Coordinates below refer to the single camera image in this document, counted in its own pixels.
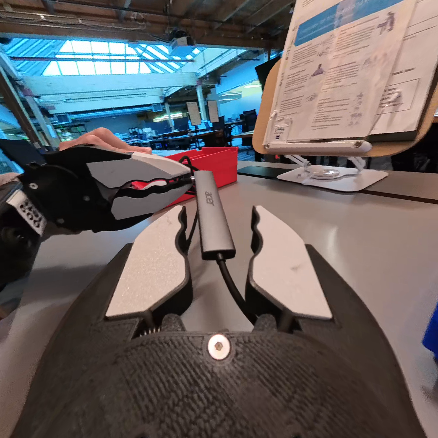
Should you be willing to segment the black office chair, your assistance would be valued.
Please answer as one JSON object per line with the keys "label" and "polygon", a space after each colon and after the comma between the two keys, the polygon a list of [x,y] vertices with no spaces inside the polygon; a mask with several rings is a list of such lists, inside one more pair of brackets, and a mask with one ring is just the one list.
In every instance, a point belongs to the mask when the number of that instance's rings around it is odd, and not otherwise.
{"label": "black office chair", "polygon": [[253,131],[257,121],[256,109],[244,111],[240,114],[240,120],[242,121],[242,133]]}

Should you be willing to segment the red plastic bin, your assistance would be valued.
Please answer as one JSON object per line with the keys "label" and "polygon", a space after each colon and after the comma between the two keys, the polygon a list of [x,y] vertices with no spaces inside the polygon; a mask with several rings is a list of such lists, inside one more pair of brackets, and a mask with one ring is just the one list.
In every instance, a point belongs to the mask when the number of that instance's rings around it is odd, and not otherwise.
{"label": "red plastic bin", "polygon": [[203,147],[201,150],[160,153],[158,156],[173,161],[181,161],[183,156],[188,156],[198,170],[213,172],[218,188],[237,181],[238,147]]}

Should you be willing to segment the wooden book stand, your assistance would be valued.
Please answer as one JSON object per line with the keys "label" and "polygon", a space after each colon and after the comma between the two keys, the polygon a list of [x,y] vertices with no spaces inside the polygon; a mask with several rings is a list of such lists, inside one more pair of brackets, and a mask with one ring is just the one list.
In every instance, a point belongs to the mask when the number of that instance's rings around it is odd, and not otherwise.
{"label": "wooden book stand", "polygon": [[266,132],[269,128],[271,106],[274,100],[277,77],[281,64],[281,57],[274,58],[266,63],[271,67],[262,67],[261,72],[266,73],[261,106],[255,123],[252,139],[254,150],[260,154],[270,155],[307,155],[307,156],[360,156],[362,158],[376,158],[393,156],[417,148],[429,132],[438,99],[438,71],[435,71],[430,90],[422,110],[418,127],[413,132],[392,134],[373,134],[367,139],[321,140],[288,143],[284,145],[269,146],[264,144]]}

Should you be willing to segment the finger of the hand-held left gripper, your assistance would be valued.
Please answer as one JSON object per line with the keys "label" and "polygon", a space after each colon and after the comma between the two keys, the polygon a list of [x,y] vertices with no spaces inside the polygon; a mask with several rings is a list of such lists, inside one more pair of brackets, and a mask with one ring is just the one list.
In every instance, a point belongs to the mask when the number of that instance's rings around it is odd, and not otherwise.
{"label": "finger of the hand-held left gripper", "polygon": [[190,168],[166,157],[133,152],[125,159],[89,162],[86,166],[106,198],[132,196],[136,191],[133,182],[149,186],[143,195],[191,188]]}
{"label": "finger of the hand-held left gripper", "polygon": [[145,188],[118,191],[112,200],[111,213],[117,220],[152,215],[171,205],[190,189],[190,181],[154,181]]}

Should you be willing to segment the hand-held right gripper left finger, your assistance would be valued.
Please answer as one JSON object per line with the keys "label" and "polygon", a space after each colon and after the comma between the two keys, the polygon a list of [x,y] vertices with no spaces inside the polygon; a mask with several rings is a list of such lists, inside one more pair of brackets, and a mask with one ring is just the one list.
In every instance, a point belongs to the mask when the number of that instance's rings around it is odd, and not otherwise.
{"label": "hand-held right gripper left finger", "polygon": [[136,237],[106,318],[152,313],[185,287],[191,289],[186,229],[186,208],[176,205]]}

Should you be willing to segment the grey desk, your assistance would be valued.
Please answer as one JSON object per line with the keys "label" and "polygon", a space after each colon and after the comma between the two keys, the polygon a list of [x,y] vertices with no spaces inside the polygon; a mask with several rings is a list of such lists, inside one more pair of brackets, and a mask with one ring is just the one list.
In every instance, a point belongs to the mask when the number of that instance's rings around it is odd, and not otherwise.
{"label": "grey desk", "polygon": [[[422,345],[437,303],[437,205],[339,194],[249,176],[220,189],[237,254],[227,262],[244,292],[251,211],[261,205],[294,229],[367,305],[397,356],[417,416],[437,437],[437,363]],[[1,437],[9,437],[38,361],[77,295],[147,227],[53,236],[43,242],[18,309],[1,321]]]}

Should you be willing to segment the person's left hand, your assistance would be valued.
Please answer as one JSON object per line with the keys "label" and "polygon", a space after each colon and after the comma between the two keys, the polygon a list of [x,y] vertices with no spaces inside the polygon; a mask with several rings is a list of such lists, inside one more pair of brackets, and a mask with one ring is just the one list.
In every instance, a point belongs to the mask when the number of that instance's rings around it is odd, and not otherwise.
{"label": "person's left hand", "polygon": [[63,151],[78,145],[95,145],[106,150],[123,153],[139,152],[148,155],[152,154],[152,150],[150,147],[129,145],[128,143],[115,136],[107,128],[96,128],[90,133],[85,133],[79,136],[77,139],[63,141],[60,143],[58,149],[60,151]]}

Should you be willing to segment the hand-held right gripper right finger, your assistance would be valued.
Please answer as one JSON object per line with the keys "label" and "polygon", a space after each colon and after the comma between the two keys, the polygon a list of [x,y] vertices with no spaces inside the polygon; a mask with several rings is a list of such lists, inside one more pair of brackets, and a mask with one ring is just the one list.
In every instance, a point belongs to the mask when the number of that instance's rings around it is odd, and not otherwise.
{"label": "hand-held right gripper right finger", "polygon": [[257,315],[284,310],[293,316],[331,320],[332,312],[302,238],[260,205],[252,210],[246,303]]}

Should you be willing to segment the white form sheet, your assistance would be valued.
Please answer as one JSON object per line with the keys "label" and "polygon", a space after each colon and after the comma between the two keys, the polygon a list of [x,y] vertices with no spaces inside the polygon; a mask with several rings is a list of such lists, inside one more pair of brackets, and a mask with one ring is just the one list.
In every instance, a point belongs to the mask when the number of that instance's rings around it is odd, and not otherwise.
{"label": "white form sheet", "polygon": [[438,2],[417,1],[371,136],[409,137],[419,125],[437,68]]}

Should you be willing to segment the grey usb hub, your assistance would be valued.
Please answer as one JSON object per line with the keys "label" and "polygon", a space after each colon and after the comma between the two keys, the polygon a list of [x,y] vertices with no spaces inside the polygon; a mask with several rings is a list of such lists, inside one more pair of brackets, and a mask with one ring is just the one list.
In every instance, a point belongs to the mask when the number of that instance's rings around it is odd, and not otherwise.
{"label": "grey usb hub", "polygon": [[213,172],[195,171],[194,185],[202,259],[215,261],[218,257],[224,260],[234,258],[236,248]]}

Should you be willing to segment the ceiling projector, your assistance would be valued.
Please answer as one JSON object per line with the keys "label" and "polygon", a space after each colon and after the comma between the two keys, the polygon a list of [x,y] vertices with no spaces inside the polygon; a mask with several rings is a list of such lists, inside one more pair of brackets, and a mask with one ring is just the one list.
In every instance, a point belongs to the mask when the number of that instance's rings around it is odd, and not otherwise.
{"label": "ceiling projector", "polygon": [[195,48],[195,41],[192,36],[181,29],[174,29],[169,35],[169,55],[171,57],[185,58]]}

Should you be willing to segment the blue object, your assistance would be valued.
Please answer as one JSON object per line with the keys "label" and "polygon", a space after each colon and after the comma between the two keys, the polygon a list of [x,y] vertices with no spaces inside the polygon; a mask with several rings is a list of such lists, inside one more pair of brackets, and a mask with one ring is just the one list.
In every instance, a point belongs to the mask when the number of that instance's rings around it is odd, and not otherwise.
{"label": "blue object", "polygon": [[424,332],[423,346],[433,354],[435,361],[438,361],[438,304],[430,316],[430,320]]}

